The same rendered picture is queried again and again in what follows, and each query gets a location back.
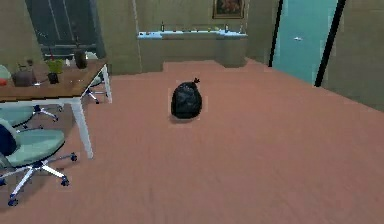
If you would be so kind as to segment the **green house plant black pot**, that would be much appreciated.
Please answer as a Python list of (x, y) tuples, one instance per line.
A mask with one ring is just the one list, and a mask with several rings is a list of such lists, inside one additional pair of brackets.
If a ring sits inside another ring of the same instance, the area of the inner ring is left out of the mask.
[(47, 60), (48, 66), (48, 80), (51, 84), (57, 84), (59, 82), (58, 75), (63, 71), (63, 61), (61, 59)]

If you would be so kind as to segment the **brown kettle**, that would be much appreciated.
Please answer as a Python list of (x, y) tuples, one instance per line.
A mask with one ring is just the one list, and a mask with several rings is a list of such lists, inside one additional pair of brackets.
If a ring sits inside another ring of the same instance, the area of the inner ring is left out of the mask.
[(33, 71), (33, 60), (28, 59), (26, 65), (18, 65), (18, 70), (12, 74), (12, 80), (16, 87), (29, 87), (37, 83)]

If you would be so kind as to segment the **black garbage bag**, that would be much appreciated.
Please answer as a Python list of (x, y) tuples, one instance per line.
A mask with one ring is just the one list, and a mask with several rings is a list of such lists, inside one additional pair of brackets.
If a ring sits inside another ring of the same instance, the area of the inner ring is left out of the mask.
[(177, 119), (192, 119), (202, 110), (202, 96), (197, 84), (198, 78), (179, 84), (172, 94), (171, 114)]

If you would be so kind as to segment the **pale blue top counter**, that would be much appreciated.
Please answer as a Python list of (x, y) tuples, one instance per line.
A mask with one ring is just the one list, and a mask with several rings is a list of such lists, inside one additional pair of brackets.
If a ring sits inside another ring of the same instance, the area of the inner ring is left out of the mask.
[(137, 35), (140, 70), (160, 72), (164, 62), (214, 60), (225, 68), (246, 64), (247, 35), (218, 31), (141, 31)]

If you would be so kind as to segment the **dark brown vase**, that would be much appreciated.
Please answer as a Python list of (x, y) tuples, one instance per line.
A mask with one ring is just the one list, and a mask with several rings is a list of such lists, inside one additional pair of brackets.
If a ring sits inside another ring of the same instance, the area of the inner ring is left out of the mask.
[(85, 69), (87, 67), (86, 54), (85, 54), (85, 51), (80, 48), (78, 37), (75, 37), (74, 58), (75, 58), (76, 66), (79, 69)]

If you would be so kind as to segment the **brown top white leg table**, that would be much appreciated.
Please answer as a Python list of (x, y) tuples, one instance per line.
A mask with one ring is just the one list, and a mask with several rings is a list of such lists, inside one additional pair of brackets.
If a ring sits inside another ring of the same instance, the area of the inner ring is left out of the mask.
[(44, 82), (40, 86), (14, 87), (11, 84), (0, 87), (0, 108), (12, 108), (35, 105), (69, 104), (79, 129), (80, 139), (89, 159), (93, 158), (93, 149), (82, 105), (82, 97), (90, 88), (91, 82), (103, 74), (108, 102), (112, 102), (109, 82), (108, 61), (90, 60), (85, 69), (76, 66), (65, 67), (58, 75), (59, 83)]

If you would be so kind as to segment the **dark window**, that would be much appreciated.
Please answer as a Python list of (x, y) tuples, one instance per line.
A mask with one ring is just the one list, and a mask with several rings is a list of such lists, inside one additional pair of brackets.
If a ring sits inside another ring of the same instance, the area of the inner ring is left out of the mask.
[(43, 58), (70, 58), (76, 42), (99, 58), (105, 53), (97, 0), (25, 0)]

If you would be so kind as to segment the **framed picture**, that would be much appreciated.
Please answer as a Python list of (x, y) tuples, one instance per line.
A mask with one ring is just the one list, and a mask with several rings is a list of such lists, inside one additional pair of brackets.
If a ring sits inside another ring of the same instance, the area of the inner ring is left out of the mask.
[(244, 0), (213, 0), (213, 19), (243, 19)]

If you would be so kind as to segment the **teal room door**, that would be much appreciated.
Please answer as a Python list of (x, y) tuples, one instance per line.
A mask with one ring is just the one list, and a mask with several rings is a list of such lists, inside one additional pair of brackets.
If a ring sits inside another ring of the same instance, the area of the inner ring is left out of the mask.
[(268, 66), (320, 87), (345, 3), (279, 0)]

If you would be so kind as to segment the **pale green office chair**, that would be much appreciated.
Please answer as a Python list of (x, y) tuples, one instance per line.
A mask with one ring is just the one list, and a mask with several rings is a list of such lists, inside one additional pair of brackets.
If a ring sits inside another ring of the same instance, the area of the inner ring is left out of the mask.
[[(98, 56), (94, 52), (86, 51), (85, 56), (87, 60), (98, 60)], [(103, 76), (103, 70), (100, 70), (95, 76), (95, 78), (92, 80), (89, 88), (85, 91), (85, 94), (92, 98), (96, 104), (100, 103), (99, 99), (96, 97), (96, 94), (104, 94), (105, 96), (107, 96), (107, 93), (103, 91), (94, 91), (93, 88), (104, 83), (105, 80)]]
[(0, 186), (6, 184), (8, 176), (25, 171), (24, 177), (9, 195), (9, 206), (18, 204), (17, 195), (37, 171), (44, 170), (56, 176), (62, 186), (70, 184), (65, 174), (48, 166), (66, 158), (77, 160), (74, 152), (54, 157), (64, 144), (65, 135), (61, 130), (42, 127), (16, 130), (7, 120), (0, 118), (0, 169), (6, 170), (0, 175)]
[(48, 112), (40, 105), (0, 108), (0, 118), (7, 120), (13, 128), (27, 129), (28, 122), (37, 114), (45, 114), (51, 117), (54, 122), (59, 120), (57, 115)]

